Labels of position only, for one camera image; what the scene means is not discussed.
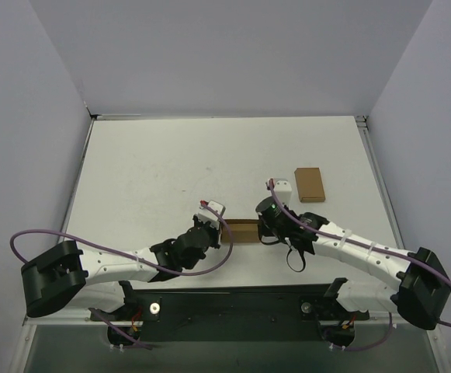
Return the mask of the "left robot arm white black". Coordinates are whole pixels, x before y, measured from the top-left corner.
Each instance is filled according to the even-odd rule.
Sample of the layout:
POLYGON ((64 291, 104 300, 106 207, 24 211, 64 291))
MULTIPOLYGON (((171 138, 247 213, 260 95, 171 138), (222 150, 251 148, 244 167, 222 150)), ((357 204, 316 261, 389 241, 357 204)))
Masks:
POLYGON ((154 283, 180 277, 220 247, 222 224, 208 214, 195 214, 193 227, 175 239, 120 255, 81 249, 74 240, 58 243, 21 268, 26 315, 39 318, 67 305, 97 308, 129 319, 135 299, 123 293, 121 281, 154 283))

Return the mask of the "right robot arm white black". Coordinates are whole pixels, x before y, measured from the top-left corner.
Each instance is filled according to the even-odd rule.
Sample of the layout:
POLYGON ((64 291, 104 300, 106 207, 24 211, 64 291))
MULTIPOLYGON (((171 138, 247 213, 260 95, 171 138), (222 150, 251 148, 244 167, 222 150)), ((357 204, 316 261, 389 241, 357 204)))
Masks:
POLYGON ((340 286, 336 300, 347 312, 396 312, 420 329, 438 325, 451 288, 433 251, 380 248, 320 215, 298 215, 273 197, 262 200, 255 211, 260 237, 273 237, 300 255, 338 260, 377 280, 376 284, 346 281, 340 286))

